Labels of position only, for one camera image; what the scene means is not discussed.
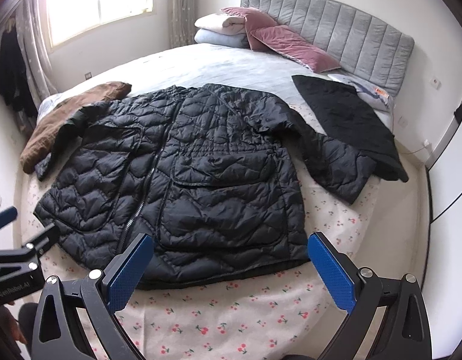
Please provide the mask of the person's left hand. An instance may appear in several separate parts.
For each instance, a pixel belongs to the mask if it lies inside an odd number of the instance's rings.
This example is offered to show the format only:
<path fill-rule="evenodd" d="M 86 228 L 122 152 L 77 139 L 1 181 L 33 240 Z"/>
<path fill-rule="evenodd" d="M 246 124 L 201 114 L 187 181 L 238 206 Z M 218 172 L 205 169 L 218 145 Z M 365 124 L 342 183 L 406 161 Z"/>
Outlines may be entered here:
<path fill-rule="evenodd" d="M 27 344 L 17 320 L 5 306 L 0 306 L 0 359 L 23 359 L 17 342 Z"/>

